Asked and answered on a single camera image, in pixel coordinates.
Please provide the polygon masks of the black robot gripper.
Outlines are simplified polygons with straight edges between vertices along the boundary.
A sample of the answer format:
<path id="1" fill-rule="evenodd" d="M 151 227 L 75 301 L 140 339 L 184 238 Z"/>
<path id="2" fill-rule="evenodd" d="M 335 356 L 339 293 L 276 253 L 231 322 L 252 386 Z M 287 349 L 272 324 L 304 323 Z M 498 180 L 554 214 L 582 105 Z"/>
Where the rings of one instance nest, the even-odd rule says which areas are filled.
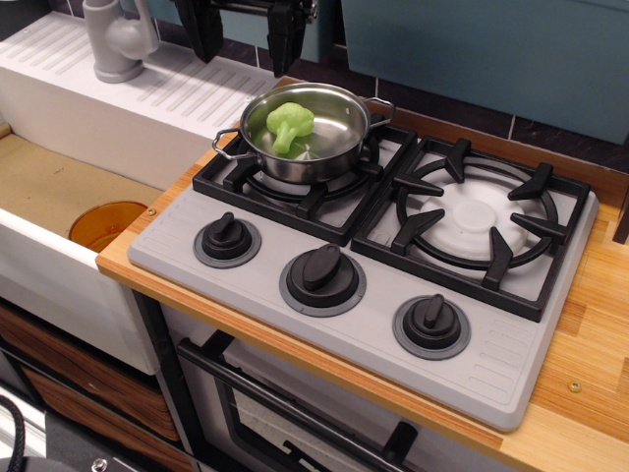
<path id="1" fill-rule="evenodd" d="M 317 18 L 317 3 L 311 0 L 176 0 L 174 4 L 195 54 L 204 63 L 210 62 L 224 45 L 220 10 L 266 16 L 275 78 L 288 73 L 301 57 L 306 23 Z"/>

